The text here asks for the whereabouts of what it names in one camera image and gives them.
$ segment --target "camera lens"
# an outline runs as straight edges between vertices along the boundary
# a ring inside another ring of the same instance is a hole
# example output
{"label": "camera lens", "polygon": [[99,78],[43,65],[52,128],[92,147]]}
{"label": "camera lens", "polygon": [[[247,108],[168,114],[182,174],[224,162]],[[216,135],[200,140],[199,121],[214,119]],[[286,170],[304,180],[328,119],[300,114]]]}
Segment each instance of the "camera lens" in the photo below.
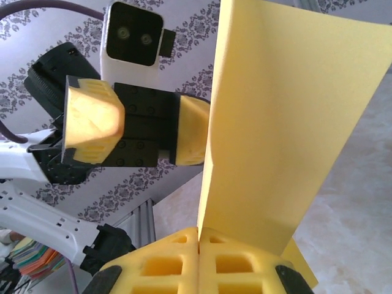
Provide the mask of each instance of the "camera lens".
{"label": "camera lens", "polygon": [[118,36],[121,40],[126,40],[126,39],[128,39],[129,36],[130,36],[128,28],[126,28],[125,26],[122,26],[121,28],[119,28],[119,29],[117,30],[117,36]]}
{"label": "camera lens", "polygon": [[142,37],[141,37],[141,43],[143,44],[143,45],[149,45],[149,44],[151,44],[153,42],[153,40],[152,40],[152,38],[151,38],[151,36],[149,35],[149,34],[144,34],[144,35],[142,35]]}

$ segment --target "yellow paper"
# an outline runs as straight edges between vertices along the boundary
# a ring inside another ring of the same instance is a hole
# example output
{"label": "yellow paper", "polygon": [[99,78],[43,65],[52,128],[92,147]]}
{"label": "yellow paper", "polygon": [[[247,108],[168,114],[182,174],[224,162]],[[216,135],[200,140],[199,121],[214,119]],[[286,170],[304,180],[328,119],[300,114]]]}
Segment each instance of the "yellow paper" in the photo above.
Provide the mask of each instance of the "yellow paper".
{"label": "yellow paper", "polygon": [[281,255],[391,64],[392,27],[222,0],[215,60],[198,226]]}

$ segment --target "camera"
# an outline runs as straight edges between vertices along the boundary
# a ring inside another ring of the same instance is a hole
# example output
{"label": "camera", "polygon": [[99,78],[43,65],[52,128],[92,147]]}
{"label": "camera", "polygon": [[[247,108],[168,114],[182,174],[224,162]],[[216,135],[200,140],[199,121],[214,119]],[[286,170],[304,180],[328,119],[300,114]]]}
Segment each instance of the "camera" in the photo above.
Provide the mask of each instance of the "camera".
{"label": "camera", "polygon": [[175,33],[157,13],[113,1],[107,7],[100,50],[101,79],[157,88],[159,56],[170,57]]}

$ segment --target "square hole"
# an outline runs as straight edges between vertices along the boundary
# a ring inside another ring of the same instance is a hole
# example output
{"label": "square hole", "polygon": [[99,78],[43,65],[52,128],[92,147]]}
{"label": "square hole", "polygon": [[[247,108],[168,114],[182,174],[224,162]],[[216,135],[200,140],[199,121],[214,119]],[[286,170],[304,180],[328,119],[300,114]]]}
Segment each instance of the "square hole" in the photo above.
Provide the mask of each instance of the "square hole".
{"label": "square hole", "polygon": [[263,294],[258,284],[219,284],[218,294]]}
{"label": "square hole", "polygon": [[251,261],[240,254],[218,255],[216,257],[216,273],[252,273]]}
{"label": "square hole", "polygon": [[151,257],[143,267],[142,276],[171,276],[181,274],[183,260],[180,257]]}
{"label": "square hole", "polygon": [[209,241],[210,241],[210,243],[225,243],[225,241],[223,241],[215,236],[209,237]]}
{"label": "square hole", "polygon": [[181,237],[178,237],[177,239],[174,239],[173,243],[186,243],[186,241],[187,241],[186,236],[181,236]]}
{"label": "square hole", "polygon": [[135,286],[131,294],[177,294],[177,286]]}

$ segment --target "yellow foam pad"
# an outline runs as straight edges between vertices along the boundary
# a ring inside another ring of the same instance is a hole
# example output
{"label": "yellow foam pad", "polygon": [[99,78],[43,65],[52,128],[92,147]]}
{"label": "yellow foam pad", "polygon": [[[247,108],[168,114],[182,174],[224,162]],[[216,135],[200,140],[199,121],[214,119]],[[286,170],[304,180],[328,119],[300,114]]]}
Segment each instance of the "yellow foam pad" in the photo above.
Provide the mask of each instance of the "yellow foam pad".
{"label": "yellow foam pad", "polygon": [[107,263],[122,272],[110,294],[286,294],[275,267],[290,262],[216,230],[178,231]]}
{"label": "yellow foam pad", "polygon": [[209,120],[209,103],[181,96],[178,118],[176,165],[195,165],[204,161]]}
{"label": "yellow foam pad", "polygon": [[110,294],[197,294],[198,233],[188,228],[107,263],[122,272]]}
{"label": "yellow foam pad", "polygon": [[124,133],[125,108],[106,81],[69,77],[64,148],[74,160],[100,164]]}
{"label": "yellow foam pad", "polygon": [[286,294],[275,267],[293,265],[267,251],[204,228],[200,237],[199,293]]}

